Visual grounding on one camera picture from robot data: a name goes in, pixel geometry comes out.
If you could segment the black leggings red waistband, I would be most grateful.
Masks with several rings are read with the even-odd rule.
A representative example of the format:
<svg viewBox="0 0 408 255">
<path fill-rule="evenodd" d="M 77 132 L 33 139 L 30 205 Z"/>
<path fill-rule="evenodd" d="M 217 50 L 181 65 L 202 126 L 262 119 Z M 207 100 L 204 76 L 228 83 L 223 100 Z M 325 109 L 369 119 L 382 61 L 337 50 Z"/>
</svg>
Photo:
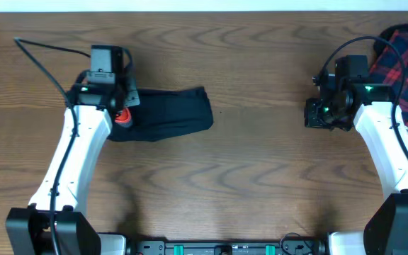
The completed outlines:
<svg viewBox="0 0 408 255">
<path fill-rule="evenodd" d="M 114 142 L 155 142 L 209 129 L 213 112 L 204 87 L 182 91 L 140 89 L 140 104 L 125 108 L 113 122 Z"/>
</svg>

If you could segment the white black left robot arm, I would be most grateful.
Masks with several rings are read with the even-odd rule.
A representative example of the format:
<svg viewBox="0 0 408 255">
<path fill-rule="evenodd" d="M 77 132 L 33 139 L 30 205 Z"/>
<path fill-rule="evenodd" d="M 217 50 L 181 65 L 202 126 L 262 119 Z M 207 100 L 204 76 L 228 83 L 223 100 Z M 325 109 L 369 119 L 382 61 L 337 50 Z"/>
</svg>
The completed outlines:
<svg viewBox="0 0 408 255">
<path fill-rule="evenodd" d="M 133 78 L 90 78 L 66 93 L 67 109 L 47 173 L 25 208 L 11 208 L 6 232 L 15 254 L 129 254 L 124 234 L 97 232 L 86 219 L 89 186 L 117 114 L 139 104 Z"/>
</svg>

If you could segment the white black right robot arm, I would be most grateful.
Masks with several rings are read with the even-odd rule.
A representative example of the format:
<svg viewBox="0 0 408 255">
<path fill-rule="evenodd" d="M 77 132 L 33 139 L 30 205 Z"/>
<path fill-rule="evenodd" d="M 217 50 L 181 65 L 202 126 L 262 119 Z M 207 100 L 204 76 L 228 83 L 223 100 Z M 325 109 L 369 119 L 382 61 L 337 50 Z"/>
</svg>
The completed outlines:
<svg viewBox="0 0 408 255">
<path fill-rule="evenodd" d="M 408 135 L 389 86 L 324 85 L 305 105 L 305 126 L 356 131 L 380 179 L 384 201 L 359 232 L 328 236 L 328 254 L 408 254 Z"/>
</svg>

